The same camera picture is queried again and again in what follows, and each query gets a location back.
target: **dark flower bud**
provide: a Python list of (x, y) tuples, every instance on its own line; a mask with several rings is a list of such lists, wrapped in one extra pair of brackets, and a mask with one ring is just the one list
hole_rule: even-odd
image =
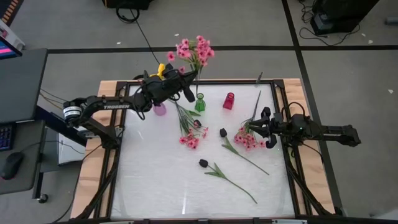
[(201, 127), (201, 122), (199, 120), (194, 120), (193, 122), (196, 126), (198, 126), (198, 128)]
[(226, 134), (227, 134), (227, 133), (226, 133), (225, 129), (224, 129), (224, 128), (221, 128), (221, 129), (220, 129), (220, 136), (224, 138), (224, 137), (226, 136)]
[(203, 168), (206, 168), (209, 165), (209, 163), (206, 160), (201, 159), (199, 160), (199, 165)]

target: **yellow object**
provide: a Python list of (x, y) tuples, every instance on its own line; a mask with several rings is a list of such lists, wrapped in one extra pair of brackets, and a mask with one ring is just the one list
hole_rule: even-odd
[(159, 64), (159, 68), (157, 69), (157, 74), (152, 74), (149, 75), (149, 77), (153, 77), (154, 75), (157, 75), (161, 80), (164, 79), (163, 77), (163, 71), (166, 69), (166, 66), (163, 63)]

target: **gray carpet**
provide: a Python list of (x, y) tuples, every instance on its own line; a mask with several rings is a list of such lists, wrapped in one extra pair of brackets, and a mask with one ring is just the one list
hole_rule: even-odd
[[(302, 6), (296, 0), (288, 2), (298, 32), (306, 26), (300, 20)], [(369, 40), (373, 45), (398, 44), (398, 27), (382, 23), (397, 6), (396, 1), (380, 1), (361, 30), (343, 45), (368, 45)], [(153, 47), (171, 47), (182, 37), (198, 34), (213, 45), (292, 45), (280, 1), (158, 0), (142, 12), (139, 22)], [(25, 0), (11, 28), (28, 49), (147, 47), (136, 24), (120, 22), (99, 0)], [(327, 41), (340, 37), (333, 34)], [(299, 42), (320, 45), (317, 40)], [(156, 56), (166, 62), (165, 53)], [(369, 217), (398, 207), (393, 191), (398, 188), (396, 51), (303, 52), (303, 56), (322, 123), (351, 123), (363, 142), (356, 148), (328, 144), (345, 212)], [(143, 70), (157, 70), (149, 53), (49, 55), (42, 87), (72, 99), (95, 95), (101, 80), (131, 79)], [(202, 77), (255, 78), (261, 72), (263, 78), (301, 77), (295, 52), (254, 50), (216, 52)], [(39, 105), (60, 114), (42, 100)], [(46, 174), (43, 192), (50, 200), (43, 205), (30, 199), (31, 192), (0, 196), (2, 218), (10, 224), (53, 221), (68, 207), (77, 175), (78, 165)]]

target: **wheel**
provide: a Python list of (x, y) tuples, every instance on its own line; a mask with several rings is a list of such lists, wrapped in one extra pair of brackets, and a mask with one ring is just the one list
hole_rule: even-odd
[(40, 198), (37, 199), (39, 203), (45, 203), (49, 199), (49, 196), (46, 194), (40, 194)]

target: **computer mouse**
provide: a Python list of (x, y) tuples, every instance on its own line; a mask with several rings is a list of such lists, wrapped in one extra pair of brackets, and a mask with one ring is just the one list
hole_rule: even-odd
[(1, 177), (4, 180), (9, 180), (18, 173), (19, 166), (24, 159), (24, 154), (22, 152), (13, 152), (11, 153), (7, 159), (6, 163), (2, 167)]

